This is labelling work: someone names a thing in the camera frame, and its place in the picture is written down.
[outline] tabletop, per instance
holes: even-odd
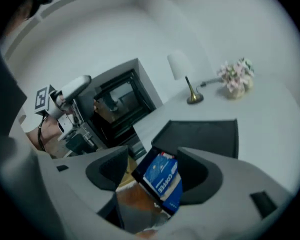
[[[188,105],[190,91],[184,89],[133,126],[145,150],[151,149],[151,141],[169,120],[237,119],[238,159],[257,166],[295,194],[300,187],[300,109],[285,85],[258,76],[254,87],[238,100],[227,99],[219,82],[199,91],[203,102]]]

